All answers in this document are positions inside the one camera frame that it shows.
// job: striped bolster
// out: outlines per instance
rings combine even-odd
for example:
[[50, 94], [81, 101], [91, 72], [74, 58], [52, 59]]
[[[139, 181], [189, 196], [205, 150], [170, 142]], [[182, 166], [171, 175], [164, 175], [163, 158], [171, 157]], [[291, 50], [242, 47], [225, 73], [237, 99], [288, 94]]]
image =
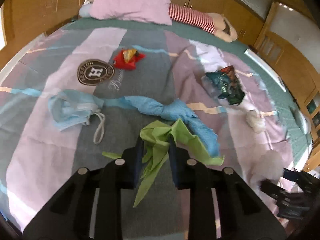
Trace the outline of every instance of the striped bolster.
[[169, 16], [175, 22], [198, 27], [210, 34], [214, 32], [214, 21], [206, 13], [171, 3], [169, 5]]

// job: wooden headboard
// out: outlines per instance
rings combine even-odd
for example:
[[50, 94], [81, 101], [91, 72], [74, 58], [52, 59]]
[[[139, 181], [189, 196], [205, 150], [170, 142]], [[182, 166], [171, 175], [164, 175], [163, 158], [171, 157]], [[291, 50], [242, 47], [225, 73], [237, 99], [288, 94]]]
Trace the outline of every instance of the wooden headboard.
[[6, 46], [0, 69], [41, 33], [76, 16], [83, 0], [5, 0], [2, 23]]

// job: green origami paper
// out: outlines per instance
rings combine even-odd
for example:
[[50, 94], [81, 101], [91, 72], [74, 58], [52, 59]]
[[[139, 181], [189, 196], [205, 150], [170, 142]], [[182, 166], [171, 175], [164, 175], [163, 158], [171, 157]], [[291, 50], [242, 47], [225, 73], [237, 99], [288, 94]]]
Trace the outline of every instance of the green origami paper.
[[[169, 143], [167, 142], [169, 135], [172, 134], [174, 141], [188, 146], [193, 156], [199, 162], [205, 165], [222, 165], [224, 158], [211, 158], [204, 144], [197, 135], [190, 133], [181, 119], [178, 119], [172, 126], [154, 121], [147, 125], [140, 132], [140, 137], [143, 139], [147, 153], [142, 159], [143, 163], [148, 162], [142, 173], [142, 182], [139, 186], [134, 207], [147, 194], [153, 181], [155, 180], [160, 168], [168, 159]], [[117, 159], [121, 155], [114, 153], [102, 153], [104, 156]]]

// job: brown circular logo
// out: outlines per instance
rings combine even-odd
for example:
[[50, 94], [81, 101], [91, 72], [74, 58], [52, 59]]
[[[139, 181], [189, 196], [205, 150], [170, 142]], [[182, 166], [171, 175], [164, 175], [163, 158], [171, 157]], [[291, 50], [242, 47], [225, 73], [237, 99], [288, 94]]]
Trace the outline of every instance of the brown circular logo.
[[115, 74], [113, 65], [99, 59], [89, 59], [78, 67], [78, 80], [81, 84], [95, 86], [110, 79]]

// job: pink pillow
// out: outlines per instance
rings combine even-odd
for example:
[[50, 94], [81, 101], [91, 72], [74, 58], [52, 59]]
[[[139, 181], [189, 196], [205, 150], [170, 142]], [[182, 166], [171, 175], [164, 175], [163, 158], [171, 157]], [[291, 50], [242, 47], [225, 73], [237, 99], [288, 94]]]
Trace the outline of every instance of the pink pillow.
[[94, 0], [90, 15], [103, 20], [118, 18], [138, 22], [172, 25], [170, 0]]

